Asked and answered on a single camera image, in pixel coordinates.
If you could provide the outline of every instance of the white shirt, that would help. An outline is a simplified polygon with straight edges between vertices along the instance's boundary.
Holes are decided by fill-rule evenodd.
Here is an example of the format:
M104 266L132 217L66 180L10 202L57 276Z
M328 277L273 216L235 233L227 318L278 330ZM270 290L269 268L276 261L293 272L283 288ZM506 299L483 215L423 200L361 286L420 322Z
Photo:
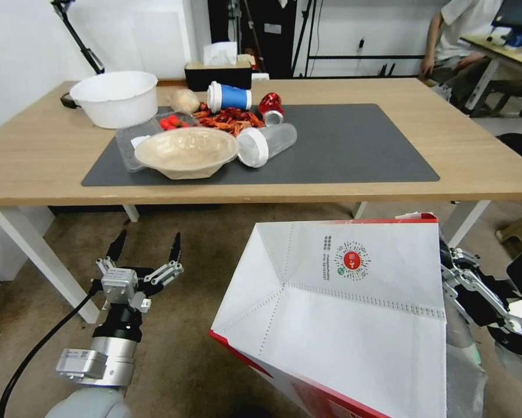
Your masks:
M435 49L435 59L471 54L458 39L462 35L489 35L501 4L502 0L451 0L441 9L446 27Z

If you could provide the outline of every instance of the clear plastic cup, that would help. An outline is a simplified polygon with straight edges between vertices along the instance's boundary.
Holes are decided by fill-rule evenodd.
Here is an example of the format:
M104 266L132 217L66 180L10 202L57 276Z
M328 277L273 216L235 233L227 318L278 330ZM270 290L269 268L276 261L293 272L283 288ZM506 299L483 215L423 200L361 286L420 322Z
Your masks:
M269 158L294 145L296 140L296 128L288 123L265 128L247 128L237 136L237 157L243 164L259 168Z

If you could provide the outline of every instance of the gray desk mat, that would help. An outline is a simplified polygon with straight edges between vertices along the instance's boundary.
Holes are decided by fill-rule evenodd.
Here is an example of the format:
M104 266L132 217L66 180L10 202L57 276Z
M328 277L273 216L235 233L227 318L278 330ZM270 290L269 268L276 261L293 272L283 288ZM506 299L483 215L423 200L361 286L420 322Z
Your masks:
M127 171L113 139L82 185L254 185L439 180L437 173L375 104L295 105L283 108L285 121L297 129L297 142L268 160L261 168L246 167L236 159L210 178L174 181L150 168Z

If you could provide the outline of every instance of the computer monitor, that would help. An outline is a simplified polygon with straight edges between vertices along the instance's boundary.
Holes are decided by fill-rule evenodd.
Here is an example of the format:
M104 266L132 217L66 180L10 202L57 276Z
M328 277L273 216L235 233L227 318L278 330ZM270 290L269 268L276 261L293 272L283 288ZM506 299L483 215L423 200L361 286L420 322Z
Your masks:
M522 0L505 0L493 21L493 26L522 31Z

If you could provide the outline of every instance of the tissue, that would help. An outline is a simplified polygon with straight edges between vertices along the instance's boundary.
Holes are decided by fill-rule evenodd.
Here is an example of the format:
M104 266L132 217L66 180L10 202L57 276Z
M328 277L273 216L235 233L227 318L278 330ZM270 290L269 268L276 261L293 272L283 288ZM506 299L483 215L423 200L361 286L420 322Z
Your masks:
M204 47L203 64L228 66L237 62L237 42L217 42Z

